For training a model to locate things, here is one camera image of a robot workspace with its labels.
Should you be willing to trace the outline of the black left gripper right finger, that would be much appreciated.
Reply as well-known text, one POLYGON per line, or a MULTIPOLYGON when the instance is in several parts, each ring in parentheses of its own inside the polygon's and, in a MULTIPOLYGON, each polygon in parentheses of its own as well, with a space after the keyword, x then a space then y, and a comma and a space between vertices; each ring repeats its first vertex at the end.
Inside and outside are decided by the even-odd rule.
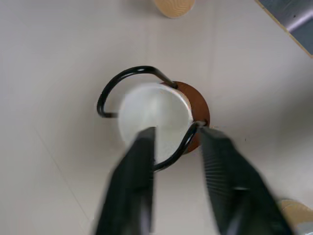
POLYGON ((293 235, 259 172, 223 132, 199 130, 206 187, 220 235, 293 235))

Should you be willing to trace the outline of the light wooden object bottom right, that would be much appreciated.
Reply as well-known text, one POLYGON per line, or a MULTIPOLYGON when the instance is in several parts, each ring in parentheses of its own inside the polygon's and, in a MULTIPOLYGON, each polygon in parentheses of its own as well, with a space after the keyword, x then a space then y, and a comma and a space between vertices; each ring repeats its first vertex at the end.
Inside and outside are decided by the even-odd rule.
POLYGON ((281 200, 279 205, 295 235, 313 235, 313 209, 290 199, 281 200))

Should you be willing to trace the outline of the light wooden object top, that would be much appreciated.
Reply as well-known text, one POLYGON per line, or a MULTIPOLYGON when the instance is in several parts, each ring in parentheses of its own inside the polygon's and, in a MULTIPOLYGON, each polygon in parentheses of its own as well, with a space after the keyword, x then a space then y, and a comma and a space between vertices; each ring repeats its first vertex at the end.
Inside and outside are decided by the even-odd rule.
POLYGON ((157 9, 170 19, 177 19, 191 11, 196 0, 153 0, 157 9))

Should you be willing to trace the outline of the light wooden object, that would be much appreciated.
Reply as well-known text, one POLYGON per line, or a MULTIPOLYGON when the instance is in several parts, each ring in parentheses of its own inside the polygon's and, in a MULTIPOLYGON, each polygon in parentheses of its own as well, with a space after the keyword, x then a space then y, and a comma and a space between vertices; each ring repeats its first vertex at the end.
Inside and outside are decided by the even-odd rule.
POLYGON ((153 0, 157 9, 170 19, 177 19, 191 11, 196 0, 153 0))
POLYGON ((281 200, 279 205, 295 235, 313 235, 313 209, 290 199, 281 200))

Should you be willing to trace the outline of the silver metal table leg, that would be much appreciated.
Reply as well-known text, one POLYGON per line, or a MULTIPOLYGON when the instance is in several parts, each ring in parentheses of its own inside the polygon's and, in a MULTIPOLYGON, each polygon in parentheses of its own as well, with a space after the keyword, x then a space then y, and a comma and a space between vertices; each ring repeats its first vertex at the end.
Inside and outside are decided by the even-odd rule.
POLYGON ((313 20, 313 6, 309 5, 286 7, 279 19, 288 32, 297 30, 310 20, 313 20))

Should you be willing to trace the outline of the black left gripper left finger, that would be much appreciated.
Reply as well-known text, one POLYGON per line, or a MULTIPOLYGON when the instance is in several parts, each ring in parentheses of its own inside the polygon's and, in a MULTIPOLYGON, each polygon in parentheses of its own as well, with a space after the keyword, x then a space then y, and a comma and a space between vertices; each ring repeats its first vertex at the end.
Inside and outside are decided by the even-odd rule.
POLYGON ((115 168, 94 235, 150 235, 156 129, 140 131, 115 168))

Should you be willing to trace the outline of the white-lined paper cup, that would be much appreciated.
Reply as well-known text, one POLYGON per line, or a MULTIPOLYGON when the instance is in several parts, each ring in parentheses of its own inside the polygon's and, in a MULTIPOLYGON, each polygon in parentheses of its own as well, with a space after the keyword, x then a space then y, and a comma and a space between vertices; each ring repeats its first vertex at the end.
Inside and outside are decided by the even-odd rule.
POLYGON ((157 83, 141 84, 130 90, 121 102, 117 117, 126 147, 140 131, 149 127, 156 129, 156 164, 174 154, 193 120, 187 97, 177 89, 157 83))

